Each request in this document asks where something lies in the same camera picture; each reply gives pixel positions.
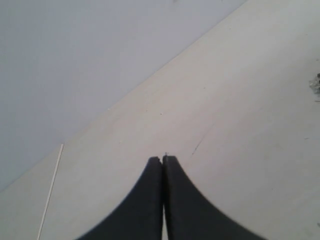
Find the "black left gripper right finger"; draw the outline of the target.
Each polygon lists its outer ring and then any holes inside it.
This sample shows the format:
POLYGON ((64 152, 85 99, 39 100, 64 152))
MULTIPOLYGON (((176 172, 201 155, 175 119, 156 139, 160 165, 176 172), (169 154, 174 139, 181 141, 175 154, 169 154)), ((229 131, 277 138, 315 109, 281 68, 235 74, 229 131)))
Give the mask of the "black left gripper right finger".
POLYGON ((163 204, 170 240, 262 240, 211 204, 189 179, 177 157, 162 158, 163 204))

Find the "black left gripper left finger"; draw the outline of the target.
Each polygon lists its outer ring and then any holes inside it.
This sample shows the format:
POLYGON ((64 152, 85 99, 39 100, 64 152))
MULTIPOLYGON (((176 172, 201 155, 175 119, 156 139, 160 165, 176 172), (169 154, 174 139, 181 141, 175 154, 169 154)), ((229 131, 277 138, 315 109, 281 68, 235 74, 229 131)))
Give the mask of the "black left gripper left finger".
POLYGON ((124 200, 80 240, 161 240, 163 231, 162 163, 148 159, 124 200))

